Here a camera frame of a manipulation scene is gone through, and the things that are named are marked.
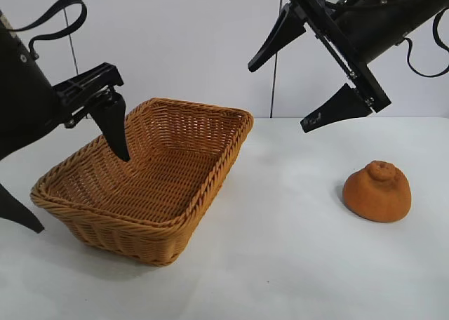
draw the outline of woven basket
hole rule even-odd
[[[32,201],[80,241],[147,264],[172,263],[212,203],[253,126],[252,116],[152,99],[126,117],[131,161],[101,135],[51,169]]]

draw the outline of screw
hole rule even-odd
[[[365,102],[366,102],[366,104],[367,104],[369,107],[371,107],[371,106],[373,106],[373,104],[374,104],[374,98],[371,97],[371,98],[369,98],[369,99],[366,99]]]
[[[64,124],[65,128],[73,128],[75,127],[75,120],[70,119],[68,122]]]

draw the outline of white wall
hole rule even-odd
[[[0,0],[13,26],[30,23],[56,0]],[[73,35],[79,71],[107,61],[125,81],[119,91],[128,110],[152,97],[240,107],[269,116],[274,60],[251,74],[247,63],[276,21],[280,0],[84,0],[86,24]],[[76,6],[69,18],[78,15]],[[65,26],[63,13],[20,34]],[[449,41],[449,22],[441,23]],[[448,56],[433,42],[431,23],[414,34],[413,62],[423,72],[445,67]],[[39,65],[52,84],[75,75],[67,38],[38,42]],[[370,67],[393,101],[384,116],[449,116],[449,78],[423,79],[406,65],[406,45],[392,48]],[[304,116],[346,82],[337,63],[308,32],[279,54],[274,116]]]
[[[73,36],[79,69],[117,65],[128,109],[162,97],[269,116],[274,63],[258,74],[247,64],[279,0],[84,1],[88,21]]]
[[[0,9],[13,27],[22,27],[35,21],[57,0],[0,0]],[[48,23],[37,29],[19,33],[23,44],[37,34],[48,34],[66,26],[63,13],[58,13]],[[37,41],[35,49],[41,56],[37,63],[52,84],[75,75],[74,62],[70,51],[69,39],[55,41]]]
[[[441,36],[449,42],[448,18],[441,22]],[[449,61],[434,43],[431,21],[413,32],[413,64],[428,74],[443,70]],[[449,116],[449,76],[425,79],[406,64],[407,45],[393,47],[370,68],[393,102],[380,116]],[[274,116],[302,117],[321,106],[347,81],[310,30],[279,53]]]

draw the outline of basket rim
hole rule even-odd
[[[108,220],[113,220],[114,222],[120,222],[121,224],[125,225],[144,225],[145,227],[149,227],[152,229],[173,229],[174,227],[177,227],[178,229],[182,229],[183,226],[187,225],[186,223],[188,220],[192,219],[196,214],[196,210],[199,209],[201,206],[201,202],[205,199],[205,195],[207,195],[211,183],[214,181],[214,177],[217,173],[221,171],[222,165],[225,163],[225,161],[229,158],[230,152],[235,148],[240,148],[240,146],[243,144],[243,141],[246,139],[247,134],[250,132],[251,128],[253,127],[253,116],[251,113],[242,110],[242,109],[235,109],[231,107],[220,107],[216,105],[207,105],[207,104],[201,104],[197,102],[188,102],[184,100],[172,100],[168,98],[152,98],[150,100],[147,100],[140,105],[138,105],[135,109],[133,109],[127,116],[125,120],[125,125],[130,121],[130,118],[133,118],[135,115],[140,114],[145,109],[150,108],[151,106],[154,106],[155,104],[162,104],[162,105],[179,105],[179,106],[188,106],[188,107],[202,107],[205,110],[210,110],[214,112],[223,112],[223,111],[229,111],[235,114],[239,114],[243,117],[242,125],[237,129],[237,132],[234,134],[234,137],[232,138],[232,142],[229,143],[223,153],[221,153],[220,158],[217,160],[215,165],[213,166],[212,170],[209,172],[207,177],[205,178],[203,184],[200,186],[200,188],[197,190],[195,195],[193,195],[191,201],[189,202],[189,205],[187,209],[185,209],[180,215],[174,217],[171,220],[163,221],[163,222],[153,222],[151,220],[138,220],[135,218],[131,218],[124,215],[119,215],[116,213],[110,213],[106,210],[101,210],[94,208],[92,206],[86,205],[86,204],[79,204],[74,203],[71,201],[68,201],[67,199],[63,199],[60,197],[54,197],[51,196],[48,193],[48,186],[53,183],[53,181],[58,179],[58,176],[65,172],[65,170],[70,169],[73,167],[77,161],[80,158],[86,157],[86,155],[89,155],[89,152],[92,149],[97,149],[104,147],[107,143],[103,135],[100,135],[96,137],[94,140],[92,140],[90,143],[88,143],[86,146],[82,147],[78,152],[73,153],[70,157],[68,157],[63,162],[59,163],[58,165],[52,167],[52,169],[49,170],[45,175],[43,175],[39,180],[36,182],[36,184],[32,188],[32,201],[38,205],[42,206],[46,210],[52,210],[52,208],[47,207],[48,204],[54,204],[58,207],[54,207],[54,209],[68,209],[72,211],[83,211],[86,213],[90,213],[96,216],[101,216],[102,218],[107,218]],[[79,216],[79,219],[83,220],[85,216]]]

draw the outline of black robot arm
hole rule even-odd
[[[39,26],[58,11],[72,4],[81,5],[79,18],[54,34],[34,37],[29,50],[17,32]],[[123,81],[117,68],[103,63],[90,71],[51,86],[35,60],[38,40],[58,39],[82,26],[87,9],[82,0],[59,0],[36,22],[11,29],[0,11],[0,160],[49,134],[60,124],[73,128],[87,114],[100,127],[109,146],[122,160],[130,159],[126,145],[125,101],[114,87]],[[0,185],[0,218],[18,222],[35,232],[42,224]]]
[[[379,112],[391,104],[368,63],[406,40],[410,44],[411,67],[411,40],[406,36],[435,15],[434,38],[449,52],[438,34],[438,24],[448,5],[449,0],[344,0],[338,4],[326,0],[290,0],[248,68],[252,72],[259,69],[304,34],[307,23],[354,87],[343,85],[329,101],[301,121],[303,130],[309,132],[336,121],[368,116],[373,110]],[[449,68],[427,77],[448,72]]]

